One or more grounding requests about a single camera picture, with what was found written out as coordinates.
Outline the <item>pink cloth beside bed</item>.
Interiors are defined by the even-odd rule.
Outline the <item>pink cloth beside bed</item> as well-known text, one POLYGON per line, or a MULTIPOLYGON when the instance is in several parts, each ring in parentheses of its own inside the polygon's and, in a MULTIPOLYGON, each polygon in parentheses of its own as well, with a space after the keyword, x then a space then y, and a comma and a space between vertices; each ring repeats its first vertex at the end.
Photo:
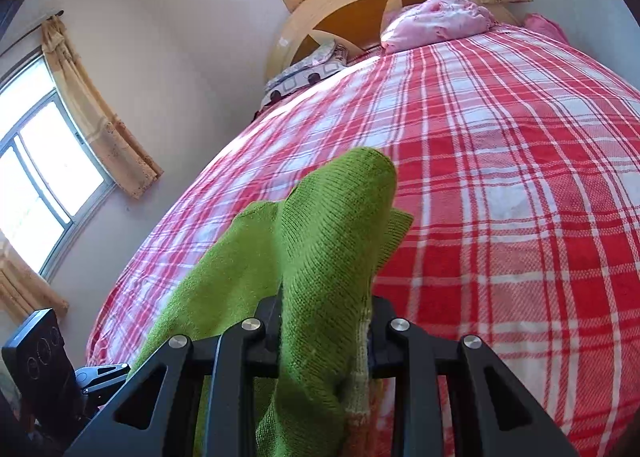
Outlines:
POLYGON ((526 14, 523 18, 523 26, 531 32, 568 44, 567 36, 562 27, 539 13, 526 14))

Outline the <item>pink pillow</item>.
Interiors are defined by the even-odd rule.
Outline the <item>pink pillow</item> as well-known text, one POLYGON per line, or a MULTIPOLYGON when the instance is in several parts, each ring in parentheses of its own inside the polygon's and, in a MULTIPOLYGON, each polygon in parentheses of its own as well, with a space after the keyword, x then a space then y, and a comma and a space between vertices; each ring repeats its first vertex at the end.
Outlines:
POLYGON ((498 20, 473 0, 426 0, 384 16, 381 46, 397 53, 489 32, 498 20))

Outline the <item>yellow side window curtain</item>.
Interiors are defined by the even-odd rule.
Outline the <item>yellow side window curtain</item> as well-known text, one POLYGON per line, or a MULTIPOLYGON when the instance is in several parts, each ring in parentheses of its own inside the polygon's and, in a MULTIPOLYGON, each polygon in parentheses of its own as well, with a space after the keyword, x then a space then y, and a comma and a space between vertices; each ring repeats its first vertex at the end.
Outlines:
POLYGON ((140 198, 163 169, 102 98, 59 17, 41 24, 41 37, 44 59, 80 134, 117 186, 140 198))

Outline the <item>wooden arched headboard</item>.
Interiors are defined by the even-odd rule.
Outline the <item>wooden arched headboard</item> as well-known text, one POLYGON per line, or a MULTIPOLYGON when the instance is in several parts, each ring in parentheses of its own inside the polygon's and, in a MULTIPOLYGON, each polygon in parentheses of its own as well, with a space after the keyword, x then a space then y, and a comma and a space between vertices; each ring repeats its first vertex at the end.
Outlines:
MULTIPOLYGON (((351 58, 376 48, 386 15, 425 0, 305 0, 288 17, 268 55, 267 80, 298 62, 320 44, 341 43, 351 58)), ((502 3, 473 0, 503 23, 518 20, 502 3)))

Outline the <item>side window frame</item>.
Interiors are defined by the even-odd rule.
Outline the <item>side window frame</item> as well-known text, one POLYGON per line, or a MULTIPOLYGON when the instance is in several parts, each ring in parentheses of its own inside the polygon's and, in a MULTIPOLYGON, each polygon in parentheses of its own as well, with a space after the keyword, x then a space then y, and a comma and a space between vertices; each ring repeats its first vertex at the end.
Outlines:
POLYGON ((44 278, 113 191, 66 110, 43 54, 1 82, 1 231, 44 278))

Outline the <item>green knitted striped sweater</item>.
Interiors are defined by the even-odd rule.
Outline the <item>green knitted striped sweater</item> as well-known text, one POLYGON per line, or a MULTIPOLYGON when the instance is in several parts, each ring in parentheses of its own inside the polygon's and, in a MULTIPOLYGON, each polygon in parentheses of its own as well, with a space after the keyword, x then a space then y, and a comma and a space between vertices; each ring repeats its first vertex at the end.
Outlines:
POLYGON ((282 298, 278 379, 255 385, 263 456, 362 456, 382 387, 369 375, 371 284, 410 229, 390 159, 358 147, 280 202, 249 204, 170 295, 140 359, 182 333, 220 335, 282 298))

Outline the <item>red white plaid bedspread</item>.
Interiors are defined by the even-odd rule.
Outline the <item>red white plaid bedspread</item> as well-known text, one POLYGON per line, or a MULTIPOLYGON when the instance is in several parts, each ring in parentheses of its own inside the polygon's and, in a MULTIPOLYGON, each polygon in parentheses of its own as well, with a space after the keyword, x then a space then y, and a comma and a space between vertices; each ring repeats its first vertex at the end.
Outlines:
POLYGON ((582 455, 610 451, 639 406, 639 93, 514 26, 368 55, 270 108, 134 254, 87 362, 133 361, 235 214, 358 146, 392 159, 413 216, 375 292, 434 335, 480 335, 582 455))

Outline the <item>white patterned pillow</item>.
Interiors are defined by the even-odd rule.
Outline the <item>white patterned pillow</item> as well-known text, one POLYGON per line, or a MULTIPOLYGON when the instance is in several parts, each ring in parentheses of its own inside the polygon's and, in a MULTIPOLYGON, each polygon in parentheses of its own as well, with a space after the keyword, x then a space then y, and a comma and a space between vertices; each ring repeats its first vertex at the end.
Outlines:
POLYGON ((306 58, 285 68, 266 83, 260 108, 263 110, 277 104, 285 96, 312 87, 339 73, 347 66, 347 58, 347 49, 341 44, 335 41, 322 44, 306 58))

